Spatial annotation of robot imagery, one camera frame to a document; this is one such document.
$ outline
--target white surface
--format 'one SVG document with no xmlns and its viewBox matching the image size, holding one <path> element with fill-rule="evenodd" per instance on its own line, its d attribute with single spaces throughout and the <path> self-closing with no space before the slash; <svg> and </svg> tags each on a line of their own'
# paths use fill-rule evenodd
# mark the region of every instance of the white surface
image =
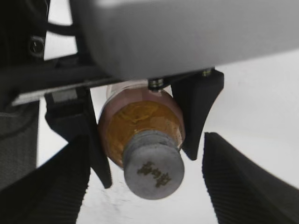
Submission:
<svg viewBox="0 0 299 224">
<path fill-rule="evenodd" d="M 52 4 L 58 1 L 62 0 L 52 0 Z M 257 164 L 296 187 L 299 187 L 298 59 L 299 51 L 294 51 L 218 67 L 225 73 L 225 87 L 204 129 L 218 132 Z M 98 117 L 106 99 L 106 88 L 93 89 L 92 97 Z M 49 129 L 44 114 L 42 100 L 39 164 L 66 144 Z M 183 184 L 163 200 L 146 201 L 133 195 L 124 183 L 122 171 L 113 163 L 110 164 L 114 184 L 110 189 L 104 189 L 92 172 L 77 223 L 216 224 L 201 174 L 202 143 L 203 140 L 197 161 L 187 160 L 182 153 Z"/>
</svg>

